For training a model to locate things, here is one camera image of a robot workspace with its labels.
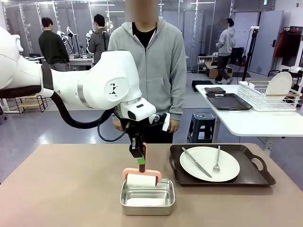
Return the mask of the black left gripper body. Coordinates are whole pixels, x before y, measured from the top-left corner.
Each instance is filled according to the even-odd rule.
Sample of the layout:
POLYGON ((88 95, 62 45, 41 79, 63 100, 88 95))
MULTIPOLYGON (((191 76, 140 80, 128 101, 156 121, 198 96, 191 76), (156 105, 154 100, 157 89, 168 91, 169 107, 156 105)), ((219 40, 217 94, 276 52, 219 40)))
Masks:
POLYGON ((133 139, 135 139, 136 142, 145 142, 143 129, 140 125, 138 125, 138 122, 129 121, 126 124, 126 127, 126 134, 128 135, 131 142, 133 141, 133 139))

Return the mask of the person's left hand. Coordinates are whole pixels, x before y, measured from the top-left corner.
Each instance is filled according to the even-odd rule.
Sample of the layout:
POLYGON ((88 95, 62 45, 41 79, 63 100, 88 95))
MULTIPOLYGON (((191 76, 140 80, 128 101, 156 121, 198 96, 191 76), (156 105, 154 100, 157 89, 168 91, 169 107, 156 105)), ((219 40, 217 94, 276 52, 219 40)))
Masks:
POLYGON ((175 133, 180 126, 180 121, 170 120, 169 122, 169 133, 175 133))

